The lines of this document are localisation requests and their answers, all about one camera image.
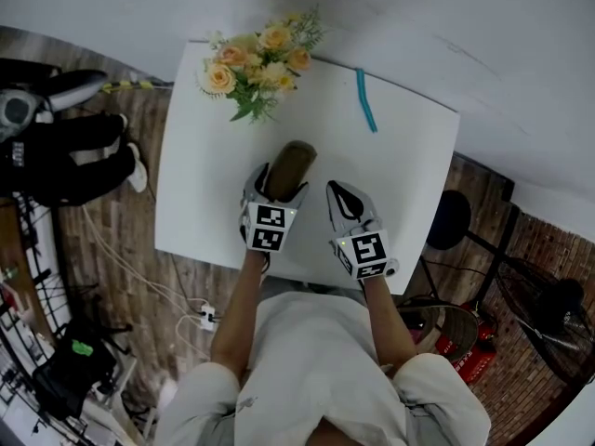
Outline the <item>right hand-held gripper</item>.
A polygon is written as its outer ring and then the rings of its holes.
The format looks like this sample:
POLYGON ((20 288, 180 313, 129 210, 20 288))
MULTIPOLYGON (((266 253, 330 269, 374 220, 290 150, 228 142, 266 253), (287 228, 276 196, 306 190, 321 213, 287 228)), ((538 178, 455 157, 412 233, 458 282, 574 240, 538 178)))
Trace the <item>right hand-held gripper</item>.
POLYGON ((389 235, 370 197, 353 185, 330 180, 326 199, 333 238, 333 253, 349 276, 364 280, 376 276, 390 277, 399 269, 396 258, 390 257, 389 235))

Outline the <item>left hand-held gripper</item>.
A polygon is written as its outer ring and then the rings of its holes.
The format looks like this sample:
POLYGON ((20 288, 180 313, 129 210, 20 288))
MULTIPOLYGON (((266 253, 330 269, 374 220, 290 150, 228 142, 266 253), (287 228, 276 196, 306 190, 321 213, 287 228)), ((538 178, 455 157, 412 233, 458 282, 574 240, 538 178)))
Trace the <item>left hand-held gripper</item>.
POLYGON ((302 205, 310 184, 301 183, 287 201, 271 202, 263 187, 269 164, 259 165, 243 188, 239 231, 248 249, 266 253, 280 252, 302 205))

